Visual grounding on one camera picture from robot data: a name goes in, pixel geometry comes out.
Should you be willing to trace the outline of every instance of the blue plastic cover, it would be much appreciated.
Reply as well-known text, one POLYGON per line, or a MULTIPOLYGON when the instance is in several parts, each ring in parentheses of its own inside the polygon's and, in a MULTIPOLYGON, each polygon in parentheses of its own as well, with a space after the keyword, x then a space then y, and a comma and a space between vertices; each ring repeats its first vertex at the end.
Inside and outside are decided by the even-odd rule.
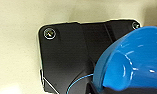
POLYGON ((157 27, 136 29, 113 43, 100 57, 93 83, 116 91, 157 88, 157 27))

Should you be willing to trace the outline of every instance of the metal screw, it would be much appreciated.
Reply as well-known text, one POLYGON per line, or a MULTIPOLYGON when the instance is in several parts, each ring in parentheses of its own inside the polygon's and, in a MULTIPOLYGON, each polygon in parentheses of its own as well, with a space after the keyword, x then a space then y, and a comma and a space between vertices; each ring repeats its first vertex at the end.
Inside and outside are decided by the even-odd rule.
POLYGON ((47 28, 47 29, 45 29, 45 31, 44 31, 44 37, 45 37, 46 39, 52 40, 52 39, 55 38, 55 36, 56 36, 56 32, 55 32, 54 29, 52 29, 52 28, 47 28))
POLYGON ((133 22, 132 27, 133 27, 133 29, 138 29, 138 28, 140 28, 140 24, 137 22, 133 22))

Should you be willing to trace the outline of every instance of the blue cable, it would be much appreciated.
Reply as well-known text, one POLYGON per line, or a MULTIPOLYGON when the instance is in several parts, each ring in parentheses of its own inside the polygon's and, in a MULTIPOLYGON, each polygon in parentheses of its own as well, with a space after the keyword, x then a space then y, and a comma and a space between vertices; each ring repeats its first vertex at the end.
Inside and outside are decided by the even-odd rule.
POLYGON ((77 83, 79 80, 84 79, 84 78, 86 78, 86 77, 90 77, 90 76, 92 76, 92 75, 93 75, 93 74, 89 74, 89 75, 83 76, 83 77, 77 79, 76 81, 74 81, 74 82, 69 86, 69 88, 67 89, 66 94, 69 94, 70 88, 71 88, 75 83, 77 83))

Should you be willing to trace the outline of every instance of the white surface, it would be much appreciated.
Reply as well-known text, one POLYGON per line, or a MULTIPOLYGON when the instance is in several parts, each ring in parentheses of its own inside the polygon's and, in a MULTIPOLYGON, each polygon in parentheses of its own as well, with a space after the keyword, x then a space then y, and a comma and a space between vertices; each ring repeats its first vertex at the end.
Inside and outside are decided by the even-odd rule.
POLYGON ((36 41, 41 26, 118 18, 157 25, 157 0, 0 0, 0 94, 46 94, 36 41))

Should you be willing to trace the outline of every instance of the black plastic part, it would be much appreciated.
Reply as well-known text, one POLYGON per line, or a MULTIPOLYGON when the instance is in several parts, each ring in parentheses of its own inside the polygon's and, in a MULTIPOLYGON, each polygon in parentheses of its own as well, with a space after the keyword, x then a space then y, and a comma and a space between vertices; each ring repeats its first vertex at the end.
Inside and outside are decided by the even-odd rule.
POLYGON ((95 89, 94 85, 91 82, 89 82, 87 83, 85 94, 99 94, 99 93, 95 89))
MULTIPOLYGON (((59 93, 65 94, 73 80, 93 73, 95 63, 107 47, 119 37, 134 30, 132 27, 126 29, 129 28, 126 25, 120 28, 125 23, 131 26, 132 22, 136 21, 126 20, 115 24, 115 20, 109 23, 62 23, 43 26, 39 30, 39 41, 44 77, 59 93), (45 38, 44 30, 47 28, 55 31, 54 39, 45 38)), ((90 77, 77 82, 69 94, 85 94, 86 84, 91 80, 90 77)), ((46 82, 44 90, 54 92, 46 82)))

